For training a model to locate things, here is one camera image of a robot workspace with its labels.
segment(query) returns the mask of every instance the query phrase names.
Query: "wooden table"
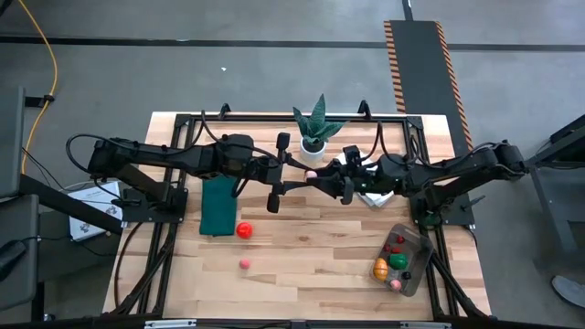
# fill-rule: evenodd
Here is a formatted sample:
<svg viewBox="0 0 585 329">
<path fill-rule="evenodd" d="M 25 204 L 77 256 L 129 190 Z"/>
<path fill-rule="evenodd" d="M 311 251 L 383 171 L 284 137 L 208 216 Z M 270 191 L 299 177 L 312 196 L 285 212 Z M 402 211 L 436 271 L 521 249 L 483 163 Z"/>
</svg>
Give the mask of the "wooden table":
<svg viewBox="0 0 585 329">
<path fill-rule="evenodd" d="M 169 144 L 175 112 L 153 113 L 147 143 Z M 447 121 L 442 115 L 423 115 L 424 132 L 432 161 L 453 156 Z M 288 151 L 299 159 L 300 134 L 295 122 L 210 122 L 215 135 L 246 133 L 255 146 L 276 153 L 279 132 L 291 134 Z M 370 150 L 376 132 L 373 123 L 351 122 L 331 138 L 323 165 L 356 144 Z M 385 124 L 391 153 L 405 153 L 404 137 L 397 124 Z M 203 132 L 198 143 L 211 143 Z M 375 158 L 381 154 L 378 146 Z M 164 169 L 141 166 L 156 180 Z M 303 171 L 285 167 L 282 180 L 302 180 Z M 328 319 L 328 320 L 430 320 L 431 305 L 426 280 L 413 297 L 388 292 L 369 278 L 368 272 L 384 238 L 395 224 L 411 225 L 408 199 L 392 197 L 379 210 L 359 198 L 342 206 L 339 200 L 307 187 L 281 196 L 278 214 L 266 210 L 268 186 L 249 182 L 239 197 L 238 221 L 254 227 L 250 240 L 199 235 L 201 181 L 187 177 L 190 191 L 186 221 L 180 225 L 166 296 L 165 317 Z M 126 229 L 122 241 L 128 235 Z M 129 244 L 120 271 L 123 298 L 144 272 L 153 225 L 145 224 Z M 453 276 L 484 312 L 489 304 L 477 250 L 469 232 L 445 227 Z M 244 271 L 239 260 L 249 259 Z M 441 305 L 447 309 L 444 284 L 437 274 Z M 154 279 L 150 306 L 158 280 Z M 113 309 L 113 280 L 104 311 Z"/>
</svg>

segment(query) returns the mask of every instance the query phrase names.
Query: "gray floor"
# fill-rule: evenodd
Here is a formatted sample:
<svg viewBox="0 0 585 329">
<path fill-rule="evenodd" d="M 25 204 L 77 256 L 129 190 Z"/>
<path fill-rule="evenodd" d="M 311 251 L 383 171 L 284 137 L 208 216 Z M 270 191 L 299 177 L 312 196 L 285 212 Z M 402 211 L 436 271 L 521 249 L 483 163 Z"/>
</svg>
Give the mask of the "gray floor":
<svg viewBox="0 0 585 329">
<path fill-rule="evenodd" d="M 401 19 L 399 0 L 271 1 L 28 0 L 52 36 L 256 40 L 383 41 L 383 19 Z M 449 42 L 585 43 L 581 1 L 412 0 L 416 19 L 440 20 Z M 33 33 L 15 5 L 0 33 Z M 152 111 L 288 111 L 321 92 L 328 108 L 355 111 L 366 98 L 375 112 L 394 112 L 384 49 L 55 47 L 58 101 L 37 130 L 32 153 L 64 184 L 87 177 L 64 152 L 73 133 L 143 139 Z M 585 53 L 452 53 L 475 143 L 509 139 L 529 157 L 546 136 L 580 116 Z M 0 84 L 45 93 L 52 79 L 42 46 L 0 44 Z M 31 123 L 36 114 L 27 110 Z M 74 148 L 81 160 L 90 142 Z M 30 167 L 31 175 L 38 175 Z M 506 320 L 574 327 L 585 311 L 550 290 L 549 272 L 533 259 L 550 243 L 529 178 L 494 182 L 473 212 L 493 313 Z M 48 308 L 60 317 L 97 314 L 111 268 L 53 282 Z M 584 273 L 570 271 L 580 279 Z M 94 287 L 80 295 L 80 285 Z M 23 312 L 2 314 L 18 321 Z"/>
</svg>

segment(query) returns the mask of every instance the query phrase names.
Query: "white object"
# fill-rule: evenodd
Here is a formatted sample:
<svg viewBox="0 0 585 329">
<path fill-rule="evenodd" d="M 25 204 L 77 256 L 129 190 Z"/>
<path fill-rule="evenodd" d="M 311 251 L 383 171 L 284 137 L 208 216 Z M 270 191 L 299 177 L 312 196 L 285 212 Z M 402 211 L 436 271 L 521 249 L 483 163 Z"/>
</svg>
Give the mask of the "white object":
<svg viewBox="0 0 585 329">
<path fill-rule="evenodd" d="M 101 187 L 114 193 L 116 196 L 120 195 L 118 182 L 104 184 Z M 122 221 L 122 210 L 119 207 L 112 205 L 111 203 L 115 197 L 105 193 L 98 187 L 91 187 L 80 191 L 71 192 L 69 193 L 69 196 L 84 201 L 83 203 L 86 205 L 92 206 Z M 121 227 L 125 228 L 126 224 L 126 222 L 121 222 Z M 105 232 L 103 228 L 96 228 L 93 225 L 87 224 L 78 220 L 77 218 L 69 216 L 69 234 L 76 241 L 95 237 L 103 232 Z"/>
<path fill-rule="evenodd" d="M 366 154 L 363 154 L 360 152 L 360 156 L 365 157 Z M 337 160 L 339 160 L 339 162 L 342 165 L 345 165 L 346 164 L 346 155 L 341 153 L 340 155 L 337 156 Z M 371 163 L 372 163 L 372 161 L 370 159 L 362 161 L 362 165 L 369 165 Z M 367 170 L 368 171 L 376 171 L 377 168 L 378 168 L 378 166 L 374 166 L 374 167 L 368 168 Z M 359 198 L 364 200 L 364 202 L 366 202 L 366 204 L 370 207 L 382 207 L 386 204 L 386 202 L 388 202 L 388 200 L 392 196 L 394 196 L 394 193 L 390 192 L 384 196 L 382 196 L 381 194 L 377 194 L 377 193 L 365 193 L 362 196 L 359 193 L 357 193 L 357 196 L 359 196 Z"/>
<path fill-rule="evenodd" d="M 317 161 L 323 159 L 323 155 L 325 154 L 326 148 L 327 148 L 327 142 L 324 142 L 323 148 L 321 149 L 321 151 L 318 151 L 315 153 L 309 152 L 309 151 L 304 149 L 303 138 L 301 138 L 301 159 L 303 159 L 304 161 L 306 161 L 308 163 L 317 162 Z"/>
</svg>

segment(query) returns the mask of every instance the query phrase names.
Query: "red cherry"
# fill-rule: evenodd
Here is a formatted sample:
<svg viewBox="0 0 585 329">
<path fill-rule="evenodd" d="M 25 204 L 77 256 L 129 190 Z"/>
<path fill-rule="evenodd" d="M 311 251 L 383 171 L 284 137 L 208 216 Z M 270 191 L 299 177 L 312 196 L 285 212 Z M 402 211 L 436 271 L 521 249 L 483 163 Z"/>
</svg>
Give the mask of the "red cherry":
<svg viewBox="0 0 585 329">
<path fill-rule="evenodd" d="M 241 222 L 236 227 L 236 233 L 242 239 L 249 239 L 252 236 L 252 225 L 247 222 Z"/>
</svg>

